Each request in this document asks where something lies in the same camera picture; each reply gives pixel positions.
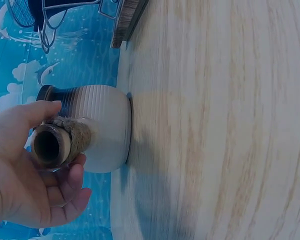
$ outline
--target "hand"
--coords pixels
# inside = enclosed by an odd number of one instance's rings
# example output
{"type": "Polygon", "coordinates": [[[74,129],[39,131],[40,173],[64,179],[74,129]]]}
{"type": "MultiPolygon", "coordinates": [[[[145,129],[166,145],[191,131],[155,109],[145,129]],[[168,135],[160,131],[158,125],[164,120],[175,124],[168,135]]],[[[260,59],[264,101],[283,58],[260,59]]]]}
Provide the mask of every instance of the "hand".
{"type": "Polygon", "coordinates": [[[46,228],[69,223],[86,208],[91,190],[82,189],[83,154],[70,168],[38,172],[24,149],[29,130],[60,109],[59,101],[37,101],[0,113],[0,221],[46,228]]]}

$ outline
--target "cloud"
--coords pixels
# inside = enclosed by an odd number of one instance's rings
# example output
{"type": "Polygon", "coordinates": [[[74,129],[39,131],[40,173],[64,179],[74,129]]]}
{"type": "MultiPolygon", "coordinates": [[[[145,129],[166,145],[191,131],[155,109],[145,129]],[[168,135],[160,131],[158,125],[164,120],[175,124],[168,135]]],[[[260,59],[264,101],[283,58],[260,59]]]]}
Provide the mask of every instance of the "cloud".
{"type": "Polygon", "coordinates": [[[23,82],[25,79],[30,79],[35,76],[36,71],[38,71],[40,67],[41,65],[37,60],[28,63],[20,63],[18,67],[12,70],[12,74],[19,82],[23,82]]]}
{"type": "Polygon", "coordinates": [[[0,112],[22,103],[22,84],[9,83],[8,94],[0,97],[0,112]]]}
{"type": "Polygon", "coordinates": [[[25,101],[25,104],[34,103],[37,100],[35,96],[28,96],[28,98],[25,101]]]}

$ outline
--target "wood grain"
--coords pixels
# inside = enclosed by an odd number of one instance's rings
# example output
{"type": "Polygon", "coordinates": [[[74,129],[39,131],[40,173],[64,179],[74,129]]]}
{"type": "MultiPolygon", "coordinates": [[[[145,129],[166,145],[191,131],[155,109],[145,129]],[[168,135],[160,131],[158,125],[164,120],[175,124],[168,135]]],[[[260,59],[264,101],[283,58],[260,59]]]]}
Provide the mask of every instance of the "wood grain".
{"type": "Polygon", "coordinates": [[[115,240],[300,240],[300,0],[150,0],[117,86],[115,240]]]}

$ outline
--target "vase opening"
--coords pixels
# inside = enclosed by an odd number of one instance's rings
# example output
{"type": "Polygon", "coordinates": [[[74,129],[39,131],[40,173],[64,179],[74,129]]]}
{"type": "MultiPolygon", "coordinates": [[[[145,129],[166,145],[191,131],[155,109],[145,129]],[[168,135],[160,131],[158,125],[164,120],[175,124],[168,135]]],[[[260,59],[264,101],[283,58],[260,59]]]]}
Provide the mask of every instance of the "vase opening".
{"type": "Polygon", "coordinates": [[[57,137],[50,131],[38,133],[34,140],[34,150],[46,164],[53,164],[59,159],[60,145],[57,137]]]}

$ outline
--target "blue background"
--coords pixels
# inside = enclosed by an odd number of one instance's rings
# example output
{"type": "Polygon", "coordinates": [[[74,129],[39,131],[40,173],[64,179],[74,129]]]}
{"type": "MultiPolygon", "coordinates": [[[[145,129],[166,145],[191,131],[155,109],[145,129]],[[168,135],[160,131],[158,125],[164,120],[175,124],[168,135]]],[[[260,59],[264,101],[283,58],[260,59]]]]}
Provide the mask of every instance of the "blue background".
{"type": "MultiPolygon", "coordinates": [[[[104,11],[116,6],[105,0],[104,11]]],[[[88,5],[68,11],[49,54],[44,54],[38,34],[20,28],[5,12],[0,0],[0,112],[36,99],[42,84],[71,88],[89,84],[116,86],[119,54],[111,49],[114,21],[98,14],[98,6],[88,5]]],[[[59,17],[51,21],[58,22],[59,17]]],[[[0,223],[3,240],[111,240],[110,173],[85,173],[84,186],[92,189],[89,205],[74,222],[52,229],[30,229],[9,222],[0,223]]]]}

